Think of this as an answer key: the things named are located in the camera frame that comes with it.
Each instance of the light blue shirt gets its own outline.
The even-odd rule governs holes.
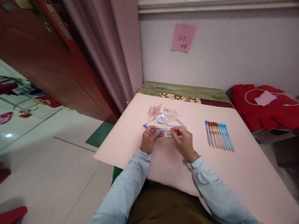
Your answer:
[[[129,164],[116,178],[91,224],[124,224],[131,207],[140,193],[150,168],[151,155],[138,149]],[[220,177],[207,166],[202,157],[187,163],[194,181],[212,215],[223,223],[260,223],[226,186]]]

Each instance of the door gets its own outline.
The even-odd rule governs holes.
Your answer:
[[[63,106],[116,123],[116,109],[51,1],[31,2],[21,9],[0,0],[0,58]]]

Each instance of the star pattern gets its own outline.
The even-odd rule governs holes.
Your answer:
[[[182,100],[182,96],[180,96],[180,95],[174,95],[174,100]]]
[[[192,102],[192,103],[197,103],[198,101],[196,100],[196,98],[192,99],[191,97],[186,98],[187,100],[185,100],[186,102]]]
[[[159,97],[169,98],[169,96],[167,96],[167,93],[165,93],[165,94],[160,93],[160,94],[159,94]]]

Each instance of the pink curtain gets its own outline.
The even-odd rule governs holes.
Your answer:
[[[123,112],[142,86],[137,0],[64,0],[95,73]]]

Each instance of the wall molding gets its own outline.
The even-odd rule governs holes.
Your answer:
[[[296,0],[138,0],[139,14],[298,8]]]

